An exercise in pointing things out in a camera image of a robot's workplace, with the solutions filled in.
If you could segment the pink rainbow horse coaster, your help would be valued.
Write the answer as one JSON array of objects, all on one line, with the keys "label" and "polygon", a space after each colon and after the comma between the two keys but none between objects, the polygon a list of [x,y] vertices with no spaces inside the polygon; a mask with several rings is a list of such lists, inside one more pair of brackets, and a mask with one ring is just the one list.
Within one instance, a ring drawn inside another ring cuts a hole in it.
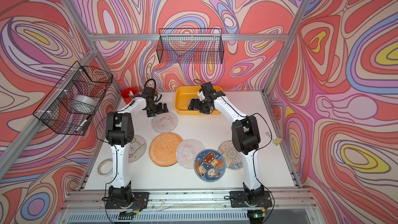
[{"label": "pink rainbow horse coaster", "polygon": [[151,125],[157,133],[172,132],[178,125],[178,117],[174,113],[160,114],[152,119]]}]

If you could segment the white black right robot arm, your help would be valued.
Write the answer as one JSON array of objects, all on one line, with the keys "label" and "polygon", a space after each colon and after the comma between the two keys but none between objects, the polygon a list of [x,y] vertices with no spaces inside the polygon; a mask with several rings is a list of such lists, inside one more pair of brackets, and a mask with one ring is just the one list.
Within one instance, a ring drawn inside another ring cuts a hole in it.
[{"label": "white black right robot arm", "polygon": [[209,115],[221,112],[231,123],[232,143],[243,158],[243,188],[252,198],[264,194],[265,187],[257,177],[257,151],[261,142],[260,130],[254,115],[246,115],[235,107],[222,91],[216,91],[212,83],[200,85],[198,98],[192,99],[188,110]]}]

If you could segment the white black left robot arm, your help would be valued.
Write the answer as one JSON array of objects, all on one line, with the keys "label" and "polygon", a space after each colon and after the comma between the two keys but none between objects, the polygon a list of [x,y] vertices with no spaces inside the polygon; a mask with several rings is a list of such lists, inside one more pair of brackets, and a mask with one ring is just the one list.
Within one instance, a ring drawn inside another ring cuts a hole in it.
[{"label": "white black left robot arm", "polygon": [[141,111],[147,116],[166,113],[160,103],[162,96],[154,87],[144,87],[141,94],[136,95],[125,107],[108,114],[106,118],[105,139],[112,150],[113,179],[111,189],[127,189],[131,185],[128,177],[128,155],[134,138],[133,117]]}]

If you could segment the yellow plastic storage box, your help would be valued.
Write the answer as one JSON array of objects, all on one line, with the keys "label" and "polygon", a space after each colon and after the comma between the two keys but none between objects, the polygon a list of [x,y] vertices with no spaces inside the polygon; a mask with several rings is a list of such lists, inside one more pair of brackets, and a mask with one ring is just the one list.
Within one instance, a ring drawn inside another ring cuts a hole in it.
[{"label": "yellow plastic storage box", "polygon": [[199,99],[198,93],[202,90],[202,86],[181,86],[177,89],[175,95],[175,110],[179,115],[199,116],[199,115],[220,115],[218,110],[211,110],[208,113],[201,113],[199,110],[189,110],[192,99]]}]

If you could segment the red cylindrical cup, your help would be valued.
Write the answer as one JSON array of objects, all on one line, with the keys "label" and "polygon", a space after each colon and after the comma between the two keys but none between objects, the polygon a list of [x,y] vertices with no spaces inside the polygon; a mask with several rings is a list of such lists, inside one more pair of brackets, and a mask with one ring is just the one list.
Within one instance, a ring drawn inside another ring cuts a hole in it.
[{"label": "red cylindrical cup", "polygon": [[123,99],[125,104],[129,104],[132,102],[133,98],[138,94],[137,89],[135,88],[126,88],[121,91],[121,98]]}]

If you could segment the orange waffle pattern coaster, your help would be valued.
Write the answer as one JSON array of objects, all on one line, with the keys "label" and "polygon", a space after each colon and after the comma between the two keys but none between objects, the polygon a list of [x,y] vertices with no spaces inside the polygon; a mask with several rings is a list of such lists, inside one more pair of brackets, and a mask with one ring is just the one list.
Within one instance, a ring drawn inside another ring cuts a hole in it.
[{"label": "orange waffle pattern coaster", "polygon": [[155,137],[149,147],[151,161],[161,167],[169,167],[177,163],[176,150],[183,139],[176,133],[162,133]]}]

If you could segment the beige cat coaster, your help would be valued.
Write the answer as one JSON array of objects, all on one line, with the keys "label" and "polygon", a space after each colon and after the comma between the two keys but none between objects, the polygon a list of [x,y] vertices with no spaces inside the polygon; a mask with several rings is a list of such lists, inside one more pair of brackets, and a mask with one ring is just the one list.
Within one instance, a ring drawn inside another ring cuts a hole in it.
[{"label": "beige cat coaster", "polygon": [[140,159],[144,155],[146,148],[146,140],[140,135],[135,135],[130,143],[128,162],[133,163]]}]

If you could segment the pink unicorn coaster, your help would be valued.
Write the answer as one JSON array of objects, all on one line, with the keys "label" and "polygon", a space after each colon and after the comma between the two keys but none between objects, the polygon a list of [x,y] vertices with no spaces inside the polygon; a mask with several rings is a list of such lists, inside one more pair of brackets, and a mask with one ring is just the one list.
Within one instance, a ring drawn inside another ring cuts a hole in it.
[{"label": "pink unicorn coaster", "polygon": [[176,149],[176,159],[178,164],[185,169],[193,169],[197,154],[204,149],[205,146],[199,140],[183,140]]}]

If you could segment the blue toast cartoon coaster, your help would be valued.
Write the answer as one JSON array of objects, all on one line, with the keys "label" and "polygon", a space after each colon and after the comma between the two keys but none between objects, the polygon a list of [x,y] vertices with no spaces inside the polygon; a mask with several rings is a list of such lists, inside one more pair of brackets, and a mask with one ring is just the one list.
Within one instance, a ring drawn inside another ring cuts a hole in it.
[{"label": "blue toast cartoon coaster", "polygon": [[214,149],[200,151],[194,160],[194,171],[203,181],[215,182],[221,179],[227,170],[223,155]]}]

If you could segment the beige wave pattern coaster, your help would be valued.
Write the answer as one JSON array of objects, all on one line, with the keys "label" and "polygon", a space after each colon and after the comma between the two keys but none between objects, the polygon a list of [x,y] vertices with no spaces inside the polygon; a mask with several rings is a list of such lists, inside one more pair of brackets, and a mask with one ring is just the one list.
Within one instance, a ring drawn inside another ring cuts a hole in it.
[{"label": "beige wave pattern coaster", "polygon": [[227,168],[230,170],[240,170],[243,168],[243,160],[232,141],[225,141],[218,147],[218,152],[224,157]]}]

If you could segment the silver tape roll in basket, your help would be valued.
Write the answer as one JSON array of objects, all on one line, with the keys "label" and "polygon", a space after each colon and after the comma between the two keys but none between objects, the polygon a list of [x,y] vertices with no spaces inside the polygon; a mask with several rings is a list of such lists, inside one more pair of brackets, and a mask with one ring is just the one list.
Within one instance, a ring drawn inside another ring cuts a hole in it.
[{"label": "silver tape roll in basket", "polygon": [[97,107],[97,102],[89,96],[77,95],[72,100],[70,107],[72,109],[72,113],[90,115],[93,114]]}]

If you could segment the clear tape roll on table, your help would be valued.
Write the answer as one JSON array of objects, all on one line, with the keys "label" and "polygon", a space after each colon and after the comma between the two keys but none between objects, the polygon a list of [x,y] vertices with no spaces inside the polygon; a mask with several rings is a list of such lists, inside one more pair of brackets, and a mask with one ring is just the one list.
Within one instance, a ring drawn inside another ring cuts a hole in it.
[{"label": "clear tape roll on table", "polygon": [[109,176],[113,173],[113,160],[112,158],[105,159],[99,163],[97,173],[100,176]]}]

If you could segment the small brass padlock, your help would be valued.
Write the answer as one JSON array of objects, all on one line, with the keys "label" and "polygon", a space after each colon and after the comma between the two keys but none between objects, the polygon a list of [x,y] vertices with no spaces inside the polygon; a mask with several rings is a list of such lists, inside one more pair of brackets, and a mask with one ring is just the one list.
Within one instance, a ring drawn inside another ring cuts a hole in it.
[{"label": "small brass padlock", "polygon": [[276,146],[279,146],[283,141],[282,138],[274,137],[270,132],[266,132],[266,135],[272,140],[272,143]]}]

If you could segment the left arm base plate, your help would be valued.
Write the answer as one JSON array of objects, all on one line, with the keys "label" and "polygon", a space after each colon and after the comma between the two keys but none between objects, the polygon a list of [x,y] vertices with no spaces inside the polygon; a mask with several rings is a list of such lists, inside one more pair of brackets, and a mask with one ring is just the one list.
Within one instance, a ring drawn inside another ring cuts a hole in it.
[{"label": "left arm base plate", "polygon": [[148,200],[149,192],[132,192],[131,196],[122,197],[111,196],[105,200],[105,209],[132,209],[141,211],[147,208]]}]

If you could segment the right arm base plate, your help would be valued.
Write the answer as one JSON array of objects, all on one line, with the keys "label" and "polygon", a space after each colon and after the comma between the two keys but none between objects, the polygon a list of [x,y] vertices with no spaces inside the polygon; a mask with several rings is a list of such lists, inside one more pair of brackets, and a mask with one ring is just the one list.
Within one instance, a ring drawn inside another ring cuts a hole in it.
[{"label": "right arm base plate", "polygon": [[272,197],[269,191],[249,194],[245,191],[230,191],[227,197],[232,208],[261,207],[268,209],[273,207]]}]

